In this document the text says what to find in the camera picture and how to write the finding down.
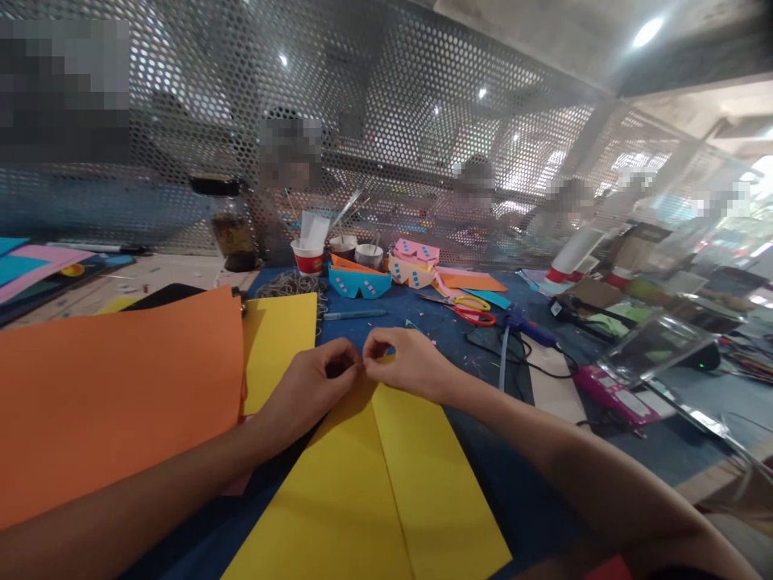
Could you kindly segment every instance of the pink device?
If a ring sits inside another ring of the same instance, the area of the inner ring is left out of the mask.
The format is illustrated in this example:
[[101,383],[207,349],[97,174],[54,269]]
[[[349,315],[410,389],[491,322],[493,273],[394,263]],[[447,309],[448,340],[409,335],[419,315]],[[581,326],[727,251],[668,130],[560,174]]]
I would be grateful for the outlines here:
[[635,429],[660,421],[660,415],[598,365],[581,366],[574,381],[591,399],[617,411]]

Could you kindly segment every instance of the blue pen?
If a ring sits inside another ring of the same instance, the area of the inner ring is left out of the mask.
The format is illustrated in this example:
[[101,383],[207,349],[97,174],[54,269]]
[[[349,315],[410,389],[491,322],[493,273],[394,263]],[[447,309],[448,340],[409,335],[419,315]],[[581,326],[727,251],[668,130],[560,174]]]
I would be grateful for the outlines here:
[[325,320],[345,320],[347,318],[371,318],[376,316],[384,316],[387,311],[384,309],[375,310],[358,310],[353,313],[327,313],[324,315]]

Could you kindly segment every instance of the yellow cardstock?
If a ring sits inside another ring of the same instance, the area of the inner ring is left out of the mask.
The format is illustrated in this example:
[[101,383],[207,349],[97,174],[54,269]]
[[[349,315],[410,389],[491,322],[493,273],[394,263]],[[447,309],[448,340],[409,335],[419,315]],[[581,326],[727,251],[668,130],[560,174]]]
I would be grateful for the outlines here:
[[314,348],[316,294],[248,300],[242,328],[247,380],[244,414],[251,415],[274,392],[292,358]]
[[223,578],[483,580],[510,560],[443,409],[363,378]]

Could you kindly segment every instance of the string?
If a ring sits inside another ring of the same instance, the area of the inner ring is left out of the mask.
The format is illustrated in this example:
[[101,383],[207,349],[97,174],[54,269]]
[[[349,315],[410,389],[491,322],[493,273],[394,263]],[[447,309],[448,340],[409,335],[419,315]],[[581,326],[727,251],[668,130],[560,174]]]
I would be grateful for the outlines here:
[[316,292],[316,336],[319,336],[322,334],[322,317],[329,311],[326,304],[328,297],[325,294],[327,290],[328,285],[319,278],[300,275],[297,270],[290,270],[282,272],[258,288],[255,298],[277,298]]

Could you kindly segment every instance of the person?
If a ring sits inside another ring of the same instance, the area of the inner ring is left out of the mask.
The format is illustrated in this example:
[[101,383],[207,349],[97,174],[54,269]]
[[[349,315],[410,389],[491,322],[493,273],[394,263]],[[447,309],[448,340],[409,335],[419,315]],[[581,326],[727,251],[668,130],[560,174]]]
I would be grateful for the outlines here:
[[[391,347],[394,361],[379,362]],[[622,555],[634,578],[759,577],[634,459],[467,375],[416,330],[393,328],[373,329],[362,356],[345,338],[298,353],[252,421],[0,532],[0,578],[118,576],[230,482],[307,433],[362,372],[467,412],[507,440]]]

